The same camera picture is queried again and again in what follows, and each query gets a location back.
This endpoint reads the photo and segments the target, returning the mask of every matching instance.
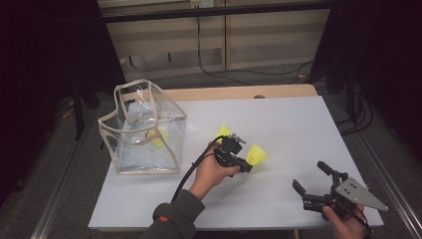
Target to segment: gray sleeve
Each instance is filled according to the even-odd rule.
[[[193,222],[204,209],[204,204],[198,198],[182,189],[174,202],[162,203],[155,208],[153,223],[140,239],[190,239],[196,232]]]

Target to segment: cable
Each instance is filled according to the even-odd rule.
[[[353,120],[353,119],[357,119],[358,117],[360,117],[360,114],[363,112],[363,105],[362,104],[359,104],[359,108],[357,109],[357,112],[356,113],[354,113],[354,115],[353,116],[351,116],[351,117],[349,117],[349,118],[347,118],[347,119],[343,119],[343,120],[340,120],[340,121],[336,121],[335,122],[335,125],[337,126],[337,127],[339,127],[339,126],[341,126],[342,124],[344,124],[345,122],[348,122],[348,121],[351,121],[351,120]]]
[[[295,68],[294,70],[291,71],[287,71],[287,72],[283,72],[283,73],[265,73],[265,72],[258,72],[258,71],[251,71],[251,70],[226,70],[226,71],[220,71],[220,72],[214,72],[214,73],[209,73],[207,72],[203,65],[202,65],[202,58],[201,58],[201,41],[200,41],[200,33],[201,33],[201,23],[199,21],[199,17],[196,18],[196,22],[197,22],[197,28],[198,28],[198,35],[197,35],[197,42],[198,42],[198,65],[199,68],[201,69],[201,71],[205,74],[207,74],[210,77],[214,77],[214,78],[222,78],[222,79],[227,79],[242,85],[246,85],[246,86],[252,86],[248,83],[233,79],[233,78],[229,78],[229,77],[224,77],[224,76],[217,76],[220,74],[225,74],[225,73],[252,73],[252,74],[261,74],[261,75],[268,75],[268,76],[282,76],[282,75],[287,75],[290,73],[294,73],[294,72],[298,72],[301,68],[303,68],[304,66],[306,66],[309,63],[312,63],[314,61],[314,59],[307,61],[303,64],[301,64],[300,66],[298,66],[297,68]]]
[[[372,228],[370,228],[369,223],[366,219],[366,216],[363,214],[363,211],[360,210],[360,208],[358,208],[357,206],[355,207],[362,214],[363,220],[360,219],[354,212],[350,211],[348,208],[346,208],[344,205],[342,205],[340,202],[338,202],[337,205],[339,205],[343,210],[345,210],[354,219],[356,219],[356,221],[358,221],[360,224],[362,224],[362,226],[365,227],[365,229],[366,229],[365,239],[370,239],[372,237],[373,230],[372,230]]]
[[[179,185],[177,186],[177,189],[174,192],[174,195],[173,195],[173,198],[171,199],[171,202],[174,202],[174,200],[176,200],[177,195],[179,195],[180,190],[182,189],[183,185],[185,184],[185,182],[187,181],[189,176],[192,174],[193,170],[195,170],[195,168],[202,162],[202,160],[204,160],[205,157],[214,154],[214,153],[210,153],[210,154],[205,155],[205,153],[215,144],[215,142],[217,142],[217,140],[219,140],[220,138],[223,138],[223,137],[225,137],[225,136],[220,135],[220,136],[214,138],[214,140],[212,140],[208,144],[208,146],[205,148],[205,150],[201,153],[201,155],[198,157],[198,159],[196,159],[196,161],[192,163],[189,170],[186,172],[186,174],[183,176],[182,180],[180,181]]]
[[[250,84],[247,84],[247,83],[244,83],[244,82],[238,81],[238,80],[236,80],[236,79],[232,79],[232,78],[228,78],[228,77],[219,77],[219,76],[215,76],[214,74],[211,74],[211,73],[207,72],[207,71],[204,69],[204,67],[202,66],[202,59],[201,59],[201,41],[200,41],[200,38],[199,38],[199,36],[200,36],[200,34],[201,34],[201,24],[200,24],[200,21],[199,21],[199,17],[197,17],[197,18],[196,18],[196,23],[197,23],[197,26],[198,26],[198,65],[199,65],[199,68],[201,69],[201,71],[202,71],[203,73],[207,74],[207,75],[208,75],[208,76],[210,76],[210,77],[214,77],[214,78],[223,78],[223,79],[227,79],[227,80],[230,80],[230,81],[233,81],[233,82],[236,82],[236,83],[242,84],[242,85],[252,86],[252,85],[250,85]]]
[[[365,116],[365,114],[364,114],[362,120],[357,125],[355,125],[355,126],[349,128],[349,129],[343,131],[341,133],[342,136],[345,136],[345,135],[348,135],[348,134],[351,134],[351,133],[354,133],[354,132],[365,130],[365,129],[369,128],[372,125],[372,123],[373,123],[372,105],[371,105],[369,99],[367,98],[367,96],[365,96],[365,98],[366,98],[366,103],[367,103],[368,109],[369,109],[369,115],[370,115],[369,122],[365,126],[360,127],[363,124],[363,122],[364,122],[364,116]]]

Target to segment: black cable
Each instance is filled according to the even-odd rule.
[[[193,170],[195,170],[195,168],[202,162],[202,160],[204,160],[205,157],[214,154],[214,153],[210,153],[210,154],[205,155],[205,153],[215,144],[215,142],[217,142],[217,140],[219,140],[220,138],[224,138],[224,137],[225,136],[220,135],[220,136],[214,138],[214,140],[212,140],[208,144],[208,146],[205,148],[205,150],[201,153],[201,155],[198,157],[198,159],[196,159],[196,161],[192,163],[189,170],[186,172],[186,174],[183,176],[182,180],[180,181],[179,185],[177,186],[177,189],[174,192],[174,195],[173,195],[173,198],[171,199],[171,202],[176,200],[177,195],[179,195],[180,190],[182,189],[183,185],[185,184],[185,182],[187,181],[189,176],[192,174]]]
[[[200,41],[200,33],[201,33],[201,23],[199,21],[199,17],[196,18],[196,22],[197,22],[197,27],[198,27],[198,36],[197,36],[197,41],[198,41],[198,65],[199,68],[201,69],[201,71],[205,74],[207,74],[210,77],[214,77],[214,78],[223,78],[223,79],[227,79],[242,85],[246,85],[246,86],[252,86],[248,83],[245,82],[241,82],[239,80],[233,79],[233,78],[229,78],[229,77],[222,77],[222,76],[217,76],[220,74],[225,74],[225,73],[252,73],[252,74],[261,74],[261,75],[269,75],[269,76],[282,76],[282,75],[287,75],[290,73],[294,73],[294,72],[298,72],[301,68],[303,68],[304,66],[306,66],[309,63],[312,63],[314,61],[314,59],[307,61],[305,63],[302,63],[300,66],[298,66],[296,69],[291,70],[291,71],[287,71],[287,72],[283,72],[283,73],[265,73],[265,72],[258,72],[258,71],[251,71],[251,70],[226,70],[226,71],[220,71],[220,72],[214,72],[214,73],[209,73],[207,72],[203,65],[202,65],[202,58],[201,58],[201,41]]]
[[[233,82],[236,82],[236,83],[242,84],[242,85],[252,86],[252,85],[250,85],[250,84],[247,84],[247,83],[244,83],[244,82],[238,81],[238,80],[236,80],[236,79],[232,79],[232,78],[228,78],[228,77],[219,77],[219,76],[215,76],[214,74],[211,74],[211,73],[207,72],[207,71],[204,69],[204,67],[202,66],[202,59],[201,59],[201,41],[200,41],[200,39],[199,39],[199,36],[200,36],[200,34],[201,34],[201,24],[200,24],[200,21],[199,21],[199,17],[197,17],[197,18],[196,18],[196,22],[197,22],[197,26],[198,26],[198,65],[199,65],[199,68],[201,69],[201,71],[202,71],[203,73],[207,74],[207,75],[208,75],[208,76],[210,76],[210,77],[214,77],[214,78],[223,78],[223,79],[227,79],[227,80],[230,80],[230,81],[233,81]]]
[[[328,67],[320,70],[318,73],[310,76],[305,82],[304,84],[313,84],[317,81],[319,81],[319,79],[328,76],[329,74],[331,74],[332,72],[334,72],[338,67],[340,66],[340,62],[338,59],[334,59],[334,62],[329,65]]]
[[[362,93],[359,94],[359,98],[357,99],[357,103],[358,103],[358,110],[357,113],[355,113],[354,115],[356,116],[355,118],[353,116],[350,117],[350,120],[355,120],[356,125],[353,126],[352,128],[356,128],[358,125],[361,125],[362,122],[365,119],[366,116],[366,109],[363,106],[363,101],[362,101]]]
[[[358,100],[361,98],[361,92],[360,93],[355,93],[355,94],[359,94],[359,98]],[[344,124],[345,122],[351,121],[353,119],[357,119],[360,117],[360,114],[362,113],[362,104],[359,104],[359,108],[357,109],[357,112],[355,112],[353,114],[353,116],[349,116],[347,119],[343,119],[343,120],[339,120],[339,121],[335,121],[335,125],[337,127],[341,126],[342,124]]]
[[[348,135],[348,134],[351,134],[351,133],[354,133],[354,132],[365,130],[372,125],[372,123],[373,123],[372,105],[371,105],[369,99],[367,98],[367,96],[365,96],[365,98],[366,98],[366,103],[367,103],[368,109],[369,109],[369,115],[370,115],[369,122],[365,126],[360,127],[360,125],[363,123],[363,120],[364,120],[364,119],[362,119],[362,121],[359,124],[357,124],[356,126],[351,127],[348,130],[345,130],[344,132],[342,132],[341,133],[342,136],[345,136],[345,135]]]
[[[363,211],[362,210],[360,210],[356,206],[356,208],[358,209],[358,211],[362,214],[362,217],[364,218],[364,221],[362,219],[360,219],[354,212],[350,211],[348,208],[346,208],[344,205],[342,205],[340,202],[338,202],[337,205],[339,205],[348,214],[350,214],[354,219],[356,219],[356,221],[358,221],[360,224],[362,224],[362,226],[365,227],[365,229],[366,229],[366,237],[365,237],[365,239],[370,239],[372,237],[373,230],[372,230],[372,228],[370,228],[370,226],[368,224],[368,221],[366,219],[366,216],[363,214]]]

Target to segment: white tabletop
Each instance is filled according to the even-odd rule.
[[[169,202],[191,162],[214,139],[222,125],[247,142],[238,154],[246,157],[252,143],[269,158],[250,173],[226,178],[203,203],[195,221],[198,230],[292,229],[328,226],[320,213],[303,210],[292,188],[296,179],[309,194],[329,193],[331,177],[317,168],[322,160],[334,170],[363,180],[321,97],[181,102],[188,115],[181,173],[117,175],[108,169],[89,227],[100,230],[143,230],[152,212]],[[188,188],[194,173],[185,183]],[[383,225],[379,213],[365,208],[372,226]]]

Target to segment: yellow object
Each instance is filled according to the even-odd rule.
[[[164,127],[159,127],[159,128],[158,128],[158,131],[161,133],[161,135],[162,135],[162,137],[164,138],[164,140],[168,137],[167,130],[165,130],[165,128],[164,128]],[[151,137],[151,136],[153,136],[153,135],[155,135],[155,131],[154,131],[154,130],[149,130],[149,131],[146,133],[146,137]],[[164,145],[164,143],[161,141],[161,139],[160,139],[160,138],[156,138],[156,139],[154,139],[154,140],[152,141],[152,143],[154,143],[156,146],[159,146],[159,147],[161,147],[161,146],[163,146],[163,145]]]
[[[256,144],[252,144],[251,148],[249,149],[248,156],[246,157],[246,161],[252,166],[255,166],[267,158],[267,153],[264,152],[261,147],[257,146]]]
[[[220,127],[220,130],[218,130],[216,137],[218,137],[218,136],[228,136],[228,135],[230,135],[230,133],[231,132],[229,131],[229,129],[225,125],[222,125]]]
[[[73,110],[74,110],[74,101],[71,100],[69,102],[68,108],[66,109],[66,112],[62,115],[62,119],[67,119],[71,115]]]

